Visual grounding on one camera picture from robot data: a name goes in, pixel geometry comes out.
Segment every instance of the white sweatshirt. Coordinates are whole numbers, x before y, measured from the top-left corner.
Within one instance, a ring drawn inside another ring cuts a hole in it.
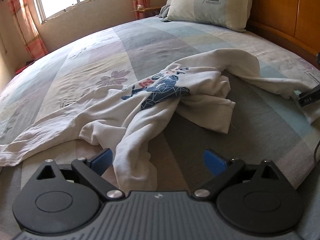
[[[180,59],[130,86],[93,90],[1,145],[0,166],[15,166],[60,143],[83,139],[112,150],[121,190],[156,190],[147,145],[174,111],[199,126],[228,133],[235,103],[225,98],[230,91],[228,78],[221,75],[225,69],[285,98],[294,90],[310,89],[297,80],[261,78],[256,57],[239,49],[217,49]]]

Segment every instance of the headboard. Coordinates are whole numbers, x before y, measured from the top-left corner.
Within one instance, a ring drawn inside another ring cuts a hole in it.
[[[319,68],[320,0],[253,0],[246,29]]]

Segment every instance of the bed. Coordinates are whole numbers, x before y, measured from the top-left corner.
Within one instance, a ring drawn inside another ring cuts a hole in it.
[[[251,23],[249,28],[264,30],[261,23]],[[312,50],[295,50],[301,55],[308,53],[305,58],[310,63],[251,32],[237,33],[199,23],[163,22],[151,17],[79,39],[17,75],[0,95],[0,144],[11,143],[35,121],[98,87],[129,85],[175,60],[219,48],[243,49],[255,55],[262,77],[296,78],[296,72],[291,71],[294,69],[308,76],[308,82],[320,83],[320,71],[311,64],[315,62]],[[210,180],[212,175],[202,160],[207,148],[226,158],[239,157],[252,164],[272,159],[297,188],[314,167],[313,150],[320,139],[320,121],[309,125],[293,100],[261,90],[227,72],[223,74],[230,79],[228,98],[236,102],[229,133],[203,129],[174,114],[165,130],[148,145],[150,161],[157,168],[157,189],[193,191]],[[15,167],[4,167],[0,173],[0,239],[10,239],[20,231],[11,206],[40,163],[48,158],[58,164],[70,163],[78,157],[90,158],[100,150],[100,146],[74,140],[36,154]],[[314,169],[298,188],[309,203],[298,228],[305,239],[317,239],[320,235],[313,222],[320,216],[316,205],[318,170]],[[103,177],[116,185],[112,167]]]

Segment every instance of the black object on bed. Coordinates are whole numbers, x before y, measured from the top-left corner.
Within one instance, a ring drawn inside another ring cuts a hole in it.
[[[100,177],[110,158],[105,149],[91,160],[43,162],[13,204],[23,229],[15,239],[301,239],[293,230],[302,199],[272,161],[247,165],[206,150],[215,178],[191,195],[125,197]]]

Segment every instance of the flower pattern on bedsheet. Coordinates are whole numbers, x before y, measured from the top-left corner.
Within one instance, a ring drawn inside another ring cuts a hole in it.
[[[128,81],[127,78],[122,78],[130,73],[130,70],[113,71],[111,77],[103,76],[100,81],[96,83],[99,87],[104,87],[108,85],[121,85],[122,83]]]

